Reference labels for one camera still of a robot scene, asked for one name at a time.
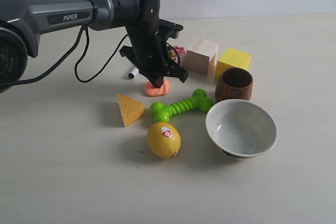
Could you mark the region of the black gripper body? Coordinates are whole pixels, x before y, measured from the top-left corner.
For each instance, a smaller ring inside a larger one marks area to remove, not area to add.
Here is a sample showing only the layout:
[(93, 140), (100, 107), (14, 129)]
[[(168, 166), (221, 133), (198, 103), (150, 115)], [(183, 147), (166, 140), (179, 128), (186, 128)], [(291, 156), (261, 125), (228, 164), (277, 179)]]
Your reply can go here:
[(138, 68), (141, 75), (146, 78), (163, 76), (186, 81), (188, 71), (168, 56), (167, 43), (160, 38), (158, 27), (152, 33), (137, 25), (125, 28), (131, 46), (123, 46), (119, 53)]

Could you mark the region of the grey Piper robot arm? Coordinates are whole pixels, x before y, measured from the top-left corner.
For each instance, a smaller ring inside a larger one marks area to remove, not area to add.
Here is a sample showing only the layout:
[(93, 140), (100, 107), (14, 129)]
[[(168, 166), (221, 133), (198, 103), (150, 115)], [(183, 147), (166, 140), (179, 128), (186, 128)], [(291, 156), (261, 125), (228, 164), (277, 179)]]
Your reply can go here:
[(76, 26), (79, 35), (124, 27), (131, 46), (116, 51), (141, 75), (157, 88), (165, 77), (184, 82), (187, 70), (167, 50), (183, 27), (159, 13), (160, 0), (1, 0), (1, 90), (25, 83), (27, 59), (38, 55), (42, 34)]

